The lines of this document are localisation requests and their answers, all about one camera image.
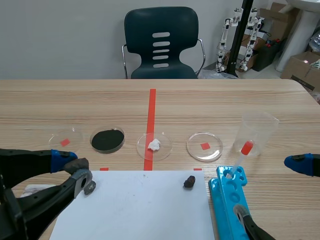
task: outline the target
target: glass petri dish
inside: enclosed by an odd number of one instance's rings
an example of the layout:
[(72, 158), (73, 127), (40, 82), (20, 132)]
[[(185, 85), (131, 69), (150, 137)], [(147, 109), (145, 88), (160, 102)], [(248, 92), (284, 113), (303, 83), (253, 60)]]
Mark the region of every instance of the glass petri dish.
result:
[[(152, 151), (151, 149), (148, 149), (148, 146), (149, 146), (149, 143), (152, 142), (154, 139), (159, 140), (160, 149)], [(142, 137), (138, 139), (138, 142), (136, 143), (136, 149), (138, 151), (138, 154), (143, 159), (160, 161), (169, 156), (169, 154), (172, 151), (172, 143), (171, 143), (171, 140), (164, 133), (148, 133), (148, 134), (144, 134)]]
[(221, 140), (210, 132), (197, 132), (186, 142), (189, 154), (202, 162), (213, 162), (220, 158), (224, 149)]
[(49, 148), (59, 151), (76, 152), (79, 150), (84, 138), (81, 130), (76, 127), (68, 127), (52, 134), (49, 140)]
[(125, 133), (117, 126), (99, 127), (93, 131), (90, 144), (101, 154), (111, 154), (118, 151), (125, 143)]

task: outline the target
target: plastic beaker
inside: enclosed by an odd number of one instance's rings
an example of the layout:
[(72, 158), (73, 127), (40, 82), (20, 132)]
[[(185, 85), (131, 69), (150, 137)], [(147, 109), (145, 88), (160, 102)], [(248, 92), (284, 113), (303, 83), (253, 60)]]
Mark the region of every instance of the plastic beaker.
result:
[(278, 124), (279, 120), (267, 112), (251, 111), (244, 113), (233, 147), (237, 152), (240, 152), (247, 141), (253, 141), (253, 148), (248, 156), (258, 156), (271, 135), (277, 130)]

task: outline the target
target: test tube rack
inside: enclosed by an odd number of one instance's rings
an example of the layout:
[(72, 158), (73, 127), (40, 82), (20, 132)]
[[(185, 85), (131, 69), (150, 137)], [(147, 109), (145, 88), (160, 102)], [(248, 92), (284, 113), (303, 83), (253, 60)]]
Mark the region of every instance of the test tube rack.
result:
[(234, 206), (241, 204), (248, 211), (243, 187), (247, 184), (244, 169), (239, 166), (232, 178), (227, 178), (232, 166), (218, 166), (217, 178), (209, 181), (209, 189), (220, 240), (249, 240), (244, 226), (234, 213)]

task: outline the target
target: white paper sheet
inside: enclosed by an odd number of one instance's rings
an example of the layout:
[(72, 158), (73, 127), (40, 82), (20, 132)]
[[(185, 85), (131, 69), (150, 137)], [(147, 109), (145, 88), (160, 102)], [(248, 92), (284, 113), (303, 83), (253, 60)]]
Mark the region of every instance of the white paper sheet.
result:
[[(202, 171), (93, 171), (50, 240), (214, 240)], [(183, 188), (195, 176), (192, 189)]]

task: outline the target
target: black pole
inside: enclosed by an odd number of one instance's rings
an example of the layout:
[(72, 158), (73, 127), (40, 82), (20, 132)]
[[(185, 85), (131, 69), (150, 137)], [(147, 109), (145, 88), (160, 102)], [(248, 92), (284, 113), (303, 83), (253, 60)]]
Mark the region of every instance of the black pole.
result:
[(237, 76), (236, 64), (237, 64), (238, 54), (241, 47), (242, 38), (244, 37), (244, 34), (245, 34), (245, 30), (247, 27), (247, 22), (251, 12), (253, 2), (254, 0), (243, 0), (242, 2), (243, 13), (242, 13), (241, 21), (239, 22), (235, 30), (234, 39), (233, 39), (232, 47), (230, 50), (229, 61), (226, 66), (226, 72), (234, 76)]

